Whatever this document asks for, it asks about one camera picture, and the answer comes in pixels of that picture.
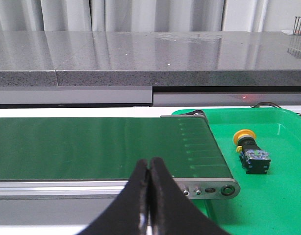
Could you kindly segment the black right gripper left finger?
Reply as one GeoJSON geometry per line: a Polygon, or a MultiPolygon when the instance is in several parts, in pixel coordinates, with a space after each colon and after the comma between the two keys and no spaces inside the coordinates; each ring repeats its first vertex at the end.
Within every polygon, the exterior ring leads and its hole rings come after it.
{"type": "Polygon", "coordinates": [[[148,225],[147,161],[136,163],[127,184],[107,209],[80,235],[145,235],[148,225]]]}

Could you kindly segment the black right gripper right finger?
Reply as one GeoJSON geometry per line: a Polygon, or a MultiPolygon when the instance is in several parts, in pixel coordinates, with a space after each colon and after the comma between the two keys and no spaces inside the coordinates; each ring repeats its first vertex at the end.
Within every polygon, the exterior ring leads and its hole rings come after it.
{"type": "Polygon", "coordinates": [[[227,235],[183,194],[164,161],[150,161],[150,221],[153,235],[227,235]]]}

